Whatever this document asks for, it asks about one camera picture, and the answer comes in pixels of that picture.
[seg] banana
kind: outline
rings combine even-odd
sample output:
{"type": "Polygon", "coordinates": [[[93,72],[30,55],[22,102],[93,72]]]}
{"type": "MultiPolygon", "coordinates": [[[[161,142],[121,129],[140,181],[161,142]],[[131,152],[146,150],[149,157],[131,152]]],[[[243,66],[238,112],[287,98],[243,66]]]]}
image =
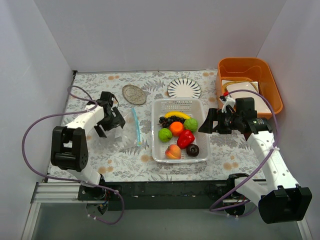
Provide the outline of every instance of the banana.
{"type": "Polygon", "coordinates": [[[176,117],[184,118],[184,119],[190,119],[191,118],[187,114],[185,114],[183,112],[180,112],[180,111],[170,111],[166,115],[164,115],[165,118],[169,118],[171,116],[176,116],[176,117]]]}

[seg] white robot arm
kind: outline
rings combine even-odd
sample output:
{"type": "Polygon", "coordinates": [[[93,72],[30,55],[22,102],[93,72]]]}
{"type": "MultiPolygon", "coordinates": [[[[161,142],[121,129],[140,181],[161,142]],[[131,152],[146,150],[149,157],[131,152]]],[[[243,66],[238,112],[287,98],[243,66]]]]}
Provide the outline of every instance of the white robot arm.
{"type": "Polygon", "coordinates": [[[125,125],[125,120],[116,107],[113,107],[115,96],[103,91],[100,99],[96,102],[98,106],[93,109],[93,103],[88,103],[85,109],[88,111],[79,115],[66,126],[57,126],[52,132],[51,144],[51,163],[54,166],[68,171],[78,180],[82,181],[82,185],[91,183],[99,185],[102,176],[88,164],[88,147],[86,136],[95,128],[100,137],[106,137],[105,131],[125,125]]]}
{"type": "Polygon", "coordinates": [[[212,134],[231,134],[238,130],[260,162],[265,160],[270,150],[272,154],[264,163],[262,170],[267,188],[252,179],[246,180],[247,174],[237,173],[229,176],[233,187],[240,185],[237,193],[244,195],[259,209],[266,223],[298,221],[304,217],[312,194],[308,187],[301,187],[288,170],[278,147],[274,147],[274,134],[266,118],[258,118],[252,97],[237,98],[235,101],[228,93],[220,97],[222,109],[210,108],[207,118],[199,132],[212,134]]]}

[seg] white wall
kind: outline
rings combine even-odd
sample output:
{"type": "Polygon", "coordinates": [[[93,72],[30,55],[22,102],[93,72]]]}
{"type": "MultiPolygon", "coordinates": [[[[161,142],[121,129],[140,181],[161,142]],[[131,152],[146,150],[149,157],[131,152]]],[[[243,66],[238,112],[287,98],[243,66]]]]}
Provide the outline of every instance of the white wall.
{"type": "Polygon", "coordinates": [[[34,0],[80,72],[215,68],[258,54],[286,0],[34,0]]]}
{"type": "Polygon", "coordinates": [[[320,239],[319,12],[319,0],[288,0],[258,54],[270,64],[284,104],[281,153],[313,195],[306,215],[313,239],[320,239]]]}
{"type": "MultiPolygon", "coordinates": [[[[0,0],[0,239],[20,239],[36,181],[21,140],[41,116],[61,112],[72,71],[33,0],[0,0]]],[[[60,119],[35,127],[27,156],[46,172],[51,134],[60,119]]]]}

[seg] ziploc bag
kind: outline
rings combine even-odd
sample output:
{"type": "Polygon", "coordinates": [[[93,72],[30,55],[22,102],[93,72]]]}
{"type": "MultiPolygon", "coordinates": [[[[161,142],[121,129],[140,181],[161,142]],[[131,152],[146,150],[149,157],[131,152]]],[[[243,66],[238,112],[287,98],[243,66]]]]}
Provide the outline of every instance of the ziploc bag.
{"type": "Polygon", "coordinates": [[[106,148],[114,150],[123,150],[140,146],[140,128],[136,110],[131,108],[126,115],[123,116],[125,125],[123,128],[118,126],[106,132],[106,138],[99,139],[100,144],[106,148]]]}

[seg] round woven coaster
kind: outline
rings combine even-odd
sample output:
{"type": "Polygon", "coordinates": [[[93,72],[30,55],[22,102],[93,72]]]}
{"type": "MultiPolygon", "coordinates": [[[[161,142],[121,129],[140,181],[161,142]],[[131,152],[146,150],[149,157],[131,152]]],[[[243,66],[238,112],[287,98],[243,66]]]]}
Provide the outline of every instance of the round woven coaster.
{"type": "Polygon", "coordinates": [[[140,87],[131,84],[125,85],[122,88],[122,94],[131,104],[142,105],[147,101],[145,92],[140,87]]]}

